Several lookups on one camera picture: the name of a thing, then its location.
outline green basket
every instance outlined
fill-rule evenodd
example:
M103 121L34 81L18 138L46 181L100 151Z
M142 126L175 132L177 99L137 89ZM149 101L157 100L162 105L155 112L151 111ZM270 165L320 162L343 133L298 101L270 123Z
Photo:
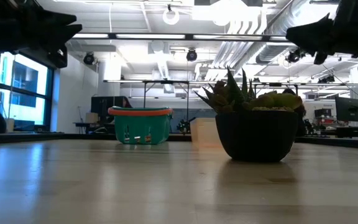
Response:
M109 114L115 116L117 140L123 144L160 144L169 137L170 108L113 107Z

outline potted plant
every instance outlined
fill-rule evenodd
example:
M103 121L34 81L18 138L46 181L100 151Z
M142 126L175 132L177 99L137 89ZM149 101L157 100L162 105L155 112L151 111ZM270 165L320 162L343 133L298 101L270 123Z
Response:
M242 71L242 89L228 69L227 84L218 81L196 93L217 113L216 126L224 150L235 160L278 162L291 150L298 126L293 111L302 105L299 96L276 91L255 97Z

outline computer monitor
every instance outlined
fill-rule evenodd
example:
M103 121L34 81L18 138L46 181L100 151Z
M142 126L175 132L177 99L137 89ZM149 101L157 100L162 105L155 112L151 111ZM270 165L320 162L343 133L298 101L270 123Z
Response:
M104 122L110 115L108 109L112 106L123 106L123 96L95 96L91 99L91 112L97 113L100 121Z
M358 122L358 99L335 97L336 119Z

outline window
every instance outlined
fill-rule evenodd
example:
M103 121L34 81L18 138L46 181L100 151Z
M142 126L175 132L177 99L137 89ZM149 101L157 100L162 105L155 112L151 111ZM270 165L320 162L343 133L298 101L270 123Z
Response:
M32 131L34 125L49 125L46 108L52 101L52 70L23 55L1 54L0 113L15 120L14 129Z
M23 102L34 102L35 106L15 104L15 95L17 99L25 99ZM45 99L13 92L11 95L9 90L0 90L0 113L4 118L15 119L15 129L32 130L35 124L44 124Z
M1 54L0 83L45 95L48 68L23 55Z

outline black plant pot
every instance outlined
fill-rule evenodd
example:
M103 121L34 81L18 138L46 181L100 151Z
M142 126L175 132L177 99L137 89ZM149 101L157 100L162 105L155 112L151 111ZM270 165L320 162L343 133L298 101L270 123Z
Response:
M245 111L218 114L215 119L226 153L247 162L281 161L290 152L298 128L298 114L291 111Z

